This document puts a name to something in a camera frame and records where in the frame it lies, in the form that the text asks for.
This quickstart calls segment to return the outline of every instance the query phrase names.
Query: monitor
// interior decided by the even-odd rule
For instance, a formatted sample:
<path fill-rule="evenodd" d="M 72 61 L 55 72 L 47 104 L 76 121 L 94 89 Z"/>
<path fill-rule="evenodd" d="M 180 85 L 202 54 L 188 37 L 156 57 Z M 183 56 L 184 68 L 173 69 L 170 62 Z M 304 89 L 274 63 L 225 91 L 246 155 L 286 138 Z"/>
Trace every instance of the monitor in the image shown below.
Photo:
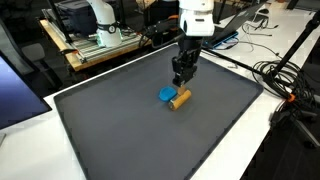
<path fill-rule="evenodd" d="M 0 51 L 0 130 L 50 110 Z"/>

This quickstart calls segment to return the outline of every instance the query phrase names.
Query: floor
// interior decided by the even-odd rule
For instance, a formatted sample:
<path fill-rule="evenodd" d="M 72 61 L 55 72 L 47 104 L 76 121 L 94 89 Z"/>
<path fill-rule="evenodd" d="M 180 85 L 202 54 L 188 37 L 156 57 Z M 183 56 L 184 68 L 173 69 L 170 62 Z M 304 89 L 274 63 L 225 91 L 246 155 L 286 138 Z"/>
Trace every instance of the floor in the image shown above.
<path fill-rule="evenodd" d="M 229 14 L 223 14 L 222 19 L 228 17 L 230 13 L 234 13 L 232 7 L 227 6 L 226 11 Z M 128 24 L 136 25 L 137 21 L 141 20 L 141 16 L 132 16 L 129 14 Z M 49 40 L 45 39 L 43 36 L 34 36 L 32 43 L 39 42 L 45 49 L 46 58 L 45 61 L 49 64 L 51 68 L 57 73 L 60 79 L 63 81 L 63 87 L 69 87 L 78 81 L 74 77 L 70 76 L 66 70 L 66 64 L 64 63 L 64 58 L 57 54 L 58 49 Z M 27 42 L 21 43 L 21 46 L 27 45 Z M 316 50 L 310 58 L 313 61 L 320 62 L 319 52 L 320 49 Z M 121 63 L 128 62 L 135 59 L 146 51 L 141 52 L 140 55 L 131 55 L 131 57 L 122 57 L 121 61 L 107 63 L 104 68 L 97 70 L 96 74 L 105 72 L 106 70 L 116 67 Z M 82 75 L 78 75 L 79 79 L 85 79 Z M 312 86 L 320 94 L 320 83 L 311 82 Z M 35 83 L 37 86 L 37 91 L 42 95 L 46 96 L 52 93 L 47 85 L 43 83 L 43 80 L 39 78 L 39 81 Z M 320 122 L 313 125 L 314 132 L 318 133 L 320 128 Z M 248 166 L 246 172 L 243 174 L 242 180 L 316 180 L 320 179 L 320 151 L 314 149 L 307 149 L 304 146 L 303 136 L 299 133 L 297 128 L 292 126 L 290 123 L 286 124 L 282 128 L 276 129 L 270 132 L 266 137 L 264 143 L 261 145 L 257 151 L 252 162 Z"/>

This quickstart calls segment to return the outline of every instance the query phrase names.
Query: desk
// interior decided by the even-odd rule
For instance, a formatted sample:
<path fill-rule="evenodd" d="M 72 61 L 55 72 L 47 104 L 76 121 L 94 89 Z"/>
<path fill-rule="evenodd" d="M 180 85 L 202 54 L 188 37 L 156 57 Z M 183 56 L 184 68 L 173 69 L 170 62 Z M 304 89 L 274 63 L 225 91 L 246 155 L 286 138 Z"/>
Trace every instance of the desk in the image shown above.
<path fill-rule="evenodd" d="M 64 49 L 70 49 L 70 45 L 68 45 L 64 39 L 62 39 L 61 35 L 59 34 L 59 31 L 57 28 L 54 28 L 54 25 L 52 25 L 49 21 L 47 20 L 40 20 L 40 25 L 42 26 L 43 30 L 50 36 L 50 38 L 53 40 L 53 42 L 57 45 L 59 50 L 64 50 Z M 112 50 L 107 53 L 103 53 L 97 57 L 95 57 L 93 60 L 87 61 L 82 63 L 81 59 L 79 56 L 75 54 L 66 54 L 66 59 L 69 62 L 69 64 L 72 66 L 74 71 L 80 71 L 86 68 L 89 68 L 91 66 L 94 66 L 96 64 L 102 63 L 104 61 L 110 60 L 112 58 L 118 57 L 120 55 L 126 54 L 128 52 L 132 52 L 134 50 L 139 49 L 138 42 L 140 40 L 140 36 L 137 36 L 130 42 L 128 45 L 123 45 L 124 42 L 119 45 L 115 50 Z"/>
<path fill-rule="evenodd" d="M 270 25 L 279 24 L 279 29 L 268 30 L 273 34 L 272 37 L 252 36 L 252 39 L 253 42 L 271 47 L 283 55 L 303 31 L 312 15 L 302 10 L 285 11 L 272 8 L 270 11 Z M 297 51 L 292 61 L 301 67 L 319 35 L 318 28 Z M 255 47 L 255 50 L 250 52 L 250 45 L 245 44 L 239 44 L 221 53 L 249 65 L 261 60 L 275 59 L 268 50 Z M 230 65 L 221 59 L 201 55 L 222 66 Z M 243 68 L 231 70 L 252 79 L 251 73 Z M 7 132 L 7 138 L 0 148 L 1 180 L 85 179 L 53 102 L 56 94 L 45 98 L 53 108 L 51 112 L 4 130 Z M 281 102 L 281 99 L 263 92 L 227 133 L 192 179 L 240 179 L 269 131 L 271 113 Z"/>

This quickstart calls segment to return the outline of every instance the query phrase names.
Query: gray tabletop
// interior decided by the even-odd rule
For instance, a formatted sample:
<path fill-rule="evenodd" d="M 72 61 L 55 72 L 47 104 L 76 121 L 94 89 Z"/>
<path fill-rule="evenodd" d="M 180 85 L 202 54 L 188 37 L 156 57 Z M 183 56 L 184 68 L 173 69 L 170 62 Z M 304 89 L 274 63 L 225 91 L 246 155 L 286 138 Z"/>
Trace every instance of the gray tabletop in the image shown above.
<path fill-rule="evenodd" d="M 172 45 L 55 97 L 88 179 L 188 179 L 262 92 L 200 58 L 177 111 L 158 98 L 172 85 Z"/>

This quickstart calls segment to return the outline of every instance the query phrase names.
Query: white table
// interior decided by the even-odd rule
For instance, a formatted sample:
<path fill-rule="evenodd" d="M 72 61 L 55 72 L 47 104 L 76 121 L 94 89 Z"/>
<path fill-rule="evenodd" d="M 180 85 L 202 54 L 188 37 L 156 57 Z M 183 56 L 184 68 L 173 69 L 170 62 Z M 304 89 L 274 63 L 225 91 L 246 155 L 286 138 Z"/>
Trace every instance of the white table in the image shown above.
<path fill-rule="evenodd" d="M 272 37 L 252 36 L 253 42 L 266 45 L 283 56 L 304 30 L 305 24 L 312 15 L 301 10 L 285 11 L 271 8 L 270 26 L 279 24 L 279 28 L 263 31 L 263 33 L 272 33 Z M 310 35 L 292 58 L 292 62 L 302 66 L 319 35 L 320 28 Z M 250 50 L 250 45 L 239 44 L 220 53 L 248 65 L 261 60 L 275 59 L 275 56 L 264 48 L 255 47 L 253 52 Z M 230 65 L 221 59 L 202 55 L 222 66 Z M 252 79 L 251 73 L 243 68 L 231 70 Z M 57 113 L 53 102 L 54 95 L 56 94 L 45 98 L 53 108 L 52 111 L 2 130 L 7 133 L 7 137 L 0 148 L 1 180 L 85 179 Z M 239 179 L 269 131 L 270 115 L 281 101 L 263 92 L 223 138 L 192 179 Z"/>

